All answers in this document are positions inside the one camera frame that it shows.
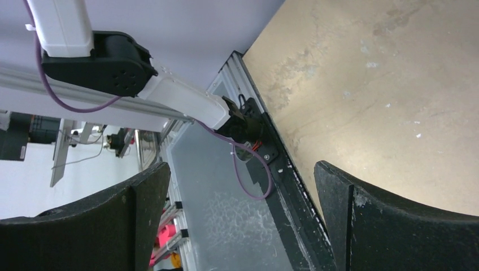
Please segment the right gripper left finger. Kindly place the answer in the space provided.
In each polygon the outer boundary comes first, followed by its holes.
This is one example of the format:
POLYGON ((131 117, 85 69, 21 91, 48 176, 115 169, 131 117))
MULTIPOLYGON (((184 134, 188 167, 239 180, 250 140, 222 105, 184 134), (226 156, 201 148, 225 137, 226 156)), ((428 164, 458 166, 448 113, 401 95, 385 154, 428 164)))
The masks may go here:
POLYGON ((1 269, 147 270, 170 176, 157 163, 35 217, 1 220, 1 269))

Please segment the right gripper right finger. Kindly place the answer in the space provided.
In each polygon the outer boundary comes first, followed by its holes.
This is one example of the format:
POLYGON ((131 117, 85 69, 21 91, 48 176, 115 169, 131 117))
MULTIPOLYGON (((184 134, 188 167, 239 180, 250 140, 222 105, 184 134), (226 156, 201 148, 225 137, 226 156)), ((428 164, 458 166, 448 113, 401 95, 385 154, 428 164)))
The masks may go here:
POLYGON ((427 206, 327 161, 314 177, 337 270, 477 270, 478 217, 427 206))

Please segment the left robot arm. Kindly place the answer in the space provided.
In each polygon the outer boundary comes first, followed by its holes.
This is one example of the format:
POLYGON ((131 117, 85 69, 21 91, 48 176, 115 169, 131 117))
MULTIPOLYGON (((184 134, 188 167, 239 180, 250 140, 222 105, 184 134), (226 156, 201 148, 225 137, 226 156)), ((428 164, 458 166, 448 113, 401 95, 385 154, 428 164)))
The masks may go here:
POLYGON ((118 31, 93 30, 84 1, 25 1, 34 32, 37 68, 49 96, 61 107, 50 78, 111 94, 113 101, 139 97, 191 117, 208 132, 253 155, 268 141, 265 122, 233 100, 183 80, 154 64, 150 52, 118 31))

